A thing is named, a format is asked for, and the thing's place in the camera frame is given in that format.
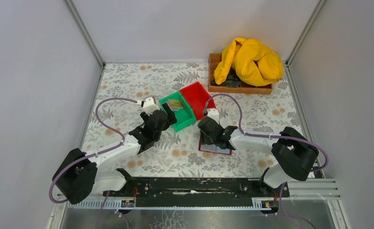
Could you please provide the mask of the red leather card holder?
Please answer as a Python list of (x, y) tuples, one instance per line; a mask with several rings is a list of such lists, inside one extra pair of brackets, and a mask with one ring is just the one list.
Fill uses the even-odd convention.
[(222, 155), (231, 155), (232, 154), (231, 149), (221, 149), (220, 147), (218, 147), (216, 145), (205, 144), (205, 136), (203, 134), (200, 135), (198, 150), (201, 151), (201, 152), (222, 154)]

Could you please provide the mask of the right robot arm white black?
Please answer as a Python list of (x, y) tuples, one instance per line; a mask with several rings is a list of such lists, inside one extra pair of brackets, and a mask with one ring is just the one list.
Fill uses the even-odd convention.
[(204, 144), (227, 150), (252, 150), (271, 153), (277, 164), (268, 168), (261, 180), (271, 188), (278, 188), (291, 180), (305, 181), (319, 155), (315, 146), (292, 127), (274, 134), (243, 134), (236, 126), (223, 128), (210, 117), (198, 123)]

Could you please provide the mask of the red plastic bin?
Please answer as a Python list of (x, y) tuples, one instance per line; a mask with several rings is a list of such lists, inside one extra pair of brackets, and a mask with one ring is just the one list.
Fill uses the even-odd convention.
[(179, 90), (188, 105), (194, 112), (196, 120), (204, 117), (204, 107), (211, 97), (200, 82), (194, 82)]

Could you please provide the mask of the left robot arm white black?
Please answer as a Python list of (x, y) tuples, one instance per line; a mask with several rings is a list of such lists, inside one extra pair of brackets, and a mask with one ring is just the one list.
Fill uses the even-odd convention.
[(125, 176), (116, 170), (109, 171), (108, 167), (150, 149), (159, 141), (162, 131), (177, 122), (175, 113), (167, 105), (150, 115), (141, 113), (141, 117), (144, 123), (130, 131), (123, 142), (107, 145), (94, 153), (79, 148), (71, 150), (52, 178), (50, 199), (59, 202), (53, 198), (54, 187), (58, 187), (71, 204), (91, 194), (121, 190), (127, 182)]

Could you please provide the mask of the green plastic bin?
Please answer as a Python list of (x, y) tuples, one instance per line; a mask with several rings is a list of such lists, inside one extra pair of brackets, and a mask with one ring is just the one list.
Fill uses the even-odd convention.
[(189, 104), (179, 91), (174, 92), (171, 95), (168, 95), (164, 98), (161, 98), (159, 100), (160, 105), (163, 105), (168, 99), (178, 100), (183, 105), (183, 109), (174, 112), (177, 122), (175, 124), (172, 124), (171, 126), (173, 127), (175, 132), (179, 132), (197, 121), (192, 108), (189, 106)]

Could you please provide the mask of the gold credit card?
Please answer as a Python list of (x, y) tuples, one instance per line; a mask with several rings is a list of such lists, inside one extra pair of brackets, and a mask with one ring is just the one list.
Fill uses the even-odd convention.
[(182, 103), (179, 101), (179, 100), (175, 100), (175, 99), (169, 99), (167, 100), (168, 104), (170, 107), (173, 107), (173, 108), (182, 108), (183, 105)]

